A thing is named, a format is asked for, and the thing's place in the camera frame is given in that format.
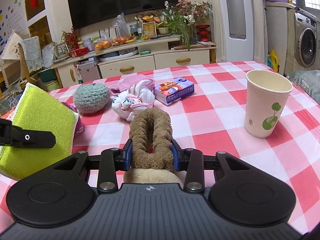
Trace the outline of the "green microfibre cleaning cloth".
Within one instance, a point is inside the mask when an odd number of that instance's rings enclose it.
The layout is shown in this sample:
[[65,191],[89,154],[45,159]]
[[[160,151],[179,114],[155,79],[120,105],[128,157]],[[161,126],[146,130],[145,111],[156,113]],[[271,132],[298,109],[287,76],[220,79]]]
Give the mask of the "green microfibre cleaning cloth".
[[14,126],[55,135],[53,148],[1,146],[1,174],[21,180],[71,155],[78,114],[39,87],[27,84],[10,119]]

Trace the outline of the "red candle holder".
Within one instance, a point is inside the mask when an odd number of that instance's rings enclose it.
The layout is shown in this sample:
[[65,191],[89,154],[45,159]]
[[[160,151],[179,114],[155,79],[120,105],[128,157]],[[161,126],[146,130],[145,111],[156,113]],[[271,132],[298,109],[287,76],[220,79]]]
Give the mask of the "red candle holder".
[[201,41],[201,42],[209,42],[210,41],[210,38],[208,37],[208,35],[210,34],[210,31],[208,31],[209,27],[210,27],[210,25],[208,25],[208,24],[202,24],[202,25],[196,26],[196,29],[199,30],[197,32],[197,35],[199,37],[199,41]]

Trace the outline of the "white paper cup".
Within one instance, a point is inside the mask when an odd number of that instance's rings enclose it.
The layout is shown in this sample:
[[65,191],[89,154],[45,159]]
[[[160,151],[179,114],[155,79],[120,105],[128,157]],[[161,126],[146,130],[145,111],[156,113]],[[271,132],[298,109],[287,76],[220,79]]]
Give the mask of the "white paper cup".
[[284,76],[270,70],[250,70],[246,74],[247,99],[244,128],[256,138],[271,135],[293,90]]

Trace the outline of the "green potted plant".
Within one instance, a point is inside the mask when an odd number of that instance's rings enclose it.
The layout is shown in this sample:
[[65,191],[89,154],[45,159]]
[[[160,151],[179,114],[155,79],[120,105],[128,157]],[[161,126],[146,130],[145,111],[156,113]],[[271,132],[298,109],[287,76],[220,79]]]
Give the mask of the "green potted plant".
[[167,28],[170,34],[180,35],[181,44],[190,49],[190,28],[185,17],[178,12],[173,9],[162,12],[162,21],[156,25],[156,28]]

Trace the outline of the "grey-green crocheted ball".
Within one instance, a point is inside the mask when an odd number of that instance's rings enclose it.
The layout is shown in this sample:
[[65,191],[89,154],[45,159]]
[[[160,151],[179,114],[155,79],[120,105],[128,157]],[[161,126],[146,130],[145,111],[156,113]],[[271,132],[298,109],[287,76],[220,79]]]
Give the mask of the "grey-green crocheted ball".
[[81,85],[73,94],[73,102],[82,114],[102,110],[110,100],[110,90],[103,83]]

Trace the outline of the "green waste bin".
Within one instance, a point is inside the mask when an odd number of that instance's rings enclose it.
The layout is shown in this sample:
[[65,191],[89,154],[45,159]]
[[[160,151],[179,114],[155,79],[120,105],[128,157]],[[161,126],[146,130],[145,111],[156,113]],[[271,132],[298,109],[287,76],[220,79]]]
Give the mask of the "green waste bin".
[[44,85],[48,92],[61,88],[58,80],[48,81]]

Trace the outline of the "cream TV cabinet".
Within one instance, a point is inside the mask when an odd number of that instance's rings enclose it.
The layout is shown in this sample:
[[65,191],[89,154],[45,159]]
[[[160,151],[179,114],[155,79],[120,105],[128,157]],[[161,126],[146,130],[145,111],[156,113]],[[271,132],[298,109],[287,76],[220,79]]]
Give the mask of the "cream TV cabinet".
[[61,86],[67,87],[83,82],[78,68],[82,63],[96,61],[102,79],[167,67],[207,64],[215,60],[216,44],[198,43],[191,45],[188,50],[186,46],[180,46],[179,41],[178,35],[136,41],[102,51],[92,51],[81,57],[71,57],[51,65],[50,68],[55,70]]

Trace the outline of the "bag of oranges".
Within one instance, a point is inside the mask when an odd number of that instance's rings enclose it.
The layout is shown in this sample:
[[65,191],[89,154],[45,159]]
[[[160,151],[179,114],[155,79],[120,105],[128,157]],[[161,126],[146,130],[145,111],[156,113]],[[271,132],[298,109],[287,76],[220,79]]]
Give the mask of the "bag of oranges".
[[109,40],[97,39],[93,42],[93,45],[94,45],[95,51],[101,51],[101,50],[110,48],[111,42]]

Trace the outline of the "white standing air conditioner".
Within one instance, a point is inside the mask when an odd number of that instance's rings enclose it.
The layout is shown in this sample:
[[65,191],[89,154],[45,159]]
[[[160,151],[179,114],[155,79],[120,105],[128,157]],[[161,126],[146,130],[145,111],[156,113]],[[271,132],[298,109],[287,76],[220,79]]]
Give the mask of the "white standing air conditioner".
[[212,0],[216,61],[267,61],[265,0]]

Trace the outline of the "wooden dining chair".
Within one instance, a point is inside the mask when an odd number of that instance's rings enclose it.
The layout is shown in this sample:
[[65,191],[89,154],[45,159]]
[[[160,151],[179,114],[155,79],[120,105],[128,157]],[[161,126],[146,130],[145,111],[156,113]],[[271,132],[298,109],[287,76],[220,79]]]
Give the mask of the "wooden dining chair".
[[32,74],[44,67],[41,46],[38,36],[33,36],[20,41],[18,44],[20,63],[21,63],[21,78],[26,79],[33,85],[39,84],[39,78],[35,79]]

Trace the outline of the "red white checkered tablecloth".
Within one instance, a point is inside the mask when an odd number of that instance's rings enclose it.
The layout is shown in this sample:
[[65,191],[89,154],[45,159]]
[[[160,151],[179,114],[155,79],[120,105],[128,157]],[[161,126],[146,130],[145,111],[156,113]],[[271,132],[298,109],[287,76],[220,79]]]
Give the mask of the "red white checkered tablecloth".
[[232,225],[177,185],[123,184],[71,227],[28,228],[14,224],[5,197],[14,181],[1,176],[1,239],[300,239],[319,223],[319,105],[295,87],[279,122],[266,139],[244,129],[246,73],[255,62],[216,63],[147,72],[156,83],[184,77],[195,93],[170,106],[155,105],[171,117],[173,136],[183,147],[206,155],[226,151],[289,184],[297,197],[290,220],[270,229]]

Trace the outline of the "silver washing machine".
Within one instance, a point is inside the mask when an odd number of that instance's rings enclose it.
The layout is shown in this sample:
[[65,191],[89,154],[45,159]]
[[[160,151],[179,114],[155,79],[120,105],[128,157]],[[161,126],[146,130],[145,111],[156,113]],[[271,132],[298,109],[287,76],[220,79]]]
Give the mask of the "silver washing machine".
[[316,67],[317,23],[309,16],[295,12],[295,60],[302,70]]

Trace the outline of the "purple tissue pack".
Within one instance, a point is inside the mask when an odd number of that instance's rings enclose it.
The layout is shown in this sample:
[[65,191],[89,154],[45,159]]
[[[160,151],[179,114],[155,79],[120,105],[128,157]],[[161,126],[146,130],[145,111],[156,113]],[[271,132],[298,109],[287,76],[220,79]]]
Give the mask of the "purple tissue pack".
[[194,91],[194,83],[183,77],[165,81],[153,89],[155,98],[166,106],[190,96]]

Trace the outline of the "pink storage box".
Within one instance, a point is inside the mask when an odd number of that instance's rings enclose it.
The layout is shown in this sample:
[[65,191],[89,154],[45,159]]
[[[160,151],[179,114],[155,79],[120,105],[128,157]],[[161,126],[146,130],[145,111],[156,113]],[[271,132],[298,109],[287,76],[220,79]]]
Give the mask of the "pink storage box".
[[79,64],[78,68],[84,83],[101,79],[101,72],[96,61]]

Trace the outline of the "brown plush bear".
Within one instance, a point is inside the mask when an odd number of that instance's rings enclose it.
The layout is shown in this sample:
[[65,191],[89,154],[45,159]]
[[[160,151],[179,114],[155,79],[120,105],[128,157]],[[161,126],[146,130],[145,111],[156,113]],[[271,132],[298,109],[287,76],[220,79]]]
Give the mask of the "brown plush bear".
[[138,113],[131,121],[129,138],[131,167],[124,173],[125,183],[183,185],[174,171],[172,126],[167,112],[152,107]]

